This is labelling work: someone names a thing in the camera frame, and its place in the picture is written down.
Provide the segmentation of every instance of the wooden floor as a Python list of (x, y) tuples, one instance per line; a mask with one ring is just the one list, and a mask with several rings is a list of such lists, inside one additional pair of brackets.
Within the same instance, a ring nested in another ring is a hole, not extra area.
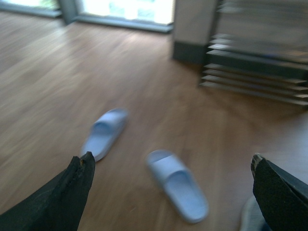
[[(171, 60), (172, 38), (0, 12), (0, 213), (69, 164), (107, 110), (128, 126), (96, 165), (80, 231), (237, 231), (262, 153), (308, 183), (302, 109), (197, 88), (199, 66)], [(177, 153), (209, 216), (181, 220), (152, 179), (147, 154)]]

